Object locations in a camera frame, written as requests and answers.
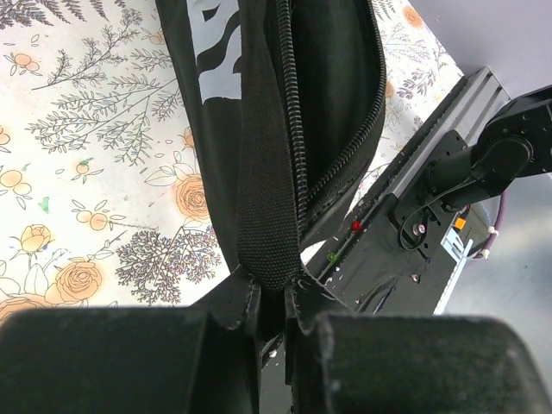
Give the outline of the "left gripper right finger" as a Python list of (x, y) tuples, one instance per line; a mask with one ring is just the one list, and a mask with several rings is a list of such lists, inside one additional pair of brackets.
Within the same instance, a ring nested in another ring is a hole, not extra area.
[(294, 413), (329, 413), (331, 392), (324, 378), (321, 340), (332, 332), (325, 318), (353, 312), (303, 270), (285, 289), (285, 383), (292, 389)]

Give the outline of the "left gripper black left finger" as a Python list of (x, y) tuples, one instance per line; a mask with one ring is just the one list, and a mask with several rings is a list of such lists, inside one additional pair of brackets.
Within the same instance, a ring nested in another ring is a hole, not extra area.
[(193, 305), (207, 319), (191, 413), (257, 413), (260, 407), (260, 287), (243, 267)]

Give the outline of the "black racket cover bag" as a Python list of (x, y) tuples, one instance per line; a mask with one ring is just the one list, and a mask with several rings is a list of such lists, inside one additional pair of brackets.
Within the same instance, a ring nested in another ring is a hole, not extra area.
[(369, 1), (159, 1), (208, 210), (265, 292), (300, 271), (375, 155), (386, 62)]

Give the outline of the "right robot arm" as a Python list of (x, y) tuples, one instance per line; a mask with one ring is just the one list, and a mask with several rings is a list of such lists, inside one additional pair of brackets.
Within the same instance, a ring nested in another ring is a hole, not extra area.
[(398, 244), (407, 251), (425, 244), (438, 210), (456, 212), (494, 198), (517, 178), (551, 171), (551, 87), (516, 97), (487, 122), (477, 142), (432, 160), (399, 203)]

